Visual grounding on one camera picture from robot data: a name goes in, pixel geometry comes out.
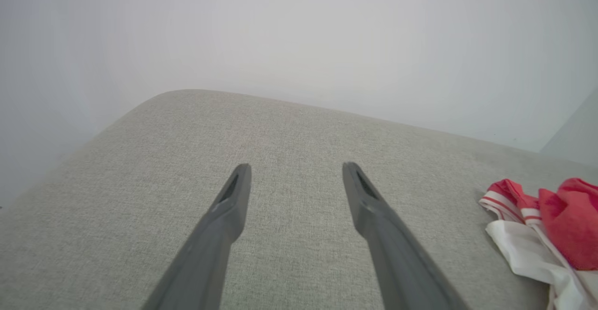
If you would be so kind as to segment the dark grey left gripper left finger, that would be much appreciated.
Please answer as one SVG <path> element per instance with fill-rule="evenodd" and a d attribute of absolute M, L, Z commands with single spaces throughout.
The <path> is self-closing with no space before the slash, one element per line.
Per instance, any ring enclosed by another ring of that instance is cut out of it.
<path fill-rule="evenodd" d="M 231 172 L 142 310 L 219 310 L 231 246 L 245 227 L 251 182 L 249 164 Z"/>

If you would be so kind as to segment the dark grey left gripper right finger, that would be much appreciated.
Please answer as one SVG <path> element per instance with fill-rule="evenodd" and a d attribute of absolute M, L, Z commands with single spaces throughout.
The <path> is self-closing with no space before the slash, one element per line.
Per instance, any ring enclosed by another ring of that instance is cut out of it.
<path fill-rule="evenodd" d="M 468 310 L 440 268 L 354 162 L 342 165 L 353 225 L 368 244 L 386 310 Z"/>

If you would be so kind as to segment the red and white jersey shirt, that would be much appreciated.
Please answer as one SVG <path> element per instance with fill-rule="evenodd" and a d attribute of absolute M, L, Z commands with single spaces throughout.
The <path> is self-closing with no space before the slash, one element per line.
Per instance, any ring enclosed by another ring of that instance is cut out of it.
<path fill-rule="evenodd" d="M 598 186 L 570 178 L 531 196 L 504 179 L 479 204 L 511 272 L 549 286 L 547 310 L 598 310 Z"/>

